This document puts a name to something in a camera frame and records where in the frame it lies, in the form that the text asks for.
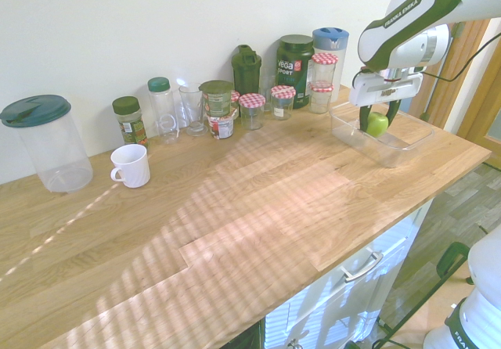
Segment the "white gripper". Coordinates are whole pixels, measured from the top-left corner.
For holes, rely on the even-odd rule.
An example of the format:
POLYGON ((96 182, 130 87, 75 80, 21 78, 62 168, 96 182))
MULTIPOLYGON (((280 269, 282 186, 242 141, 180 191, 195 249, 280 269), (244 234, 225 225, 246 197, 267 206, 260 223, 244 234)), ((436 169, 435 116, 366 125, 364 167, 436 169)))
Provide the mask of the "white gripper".
POLYGON ((389 68, 378 72, 362 72, 355 77, 349 102, 359 109, 359 129, 367 132, 371 105, 388 103, 386 117, 391 125, 398 113, 400 99, 414 97, 422 85, 423 75, 413 67, 389 68))

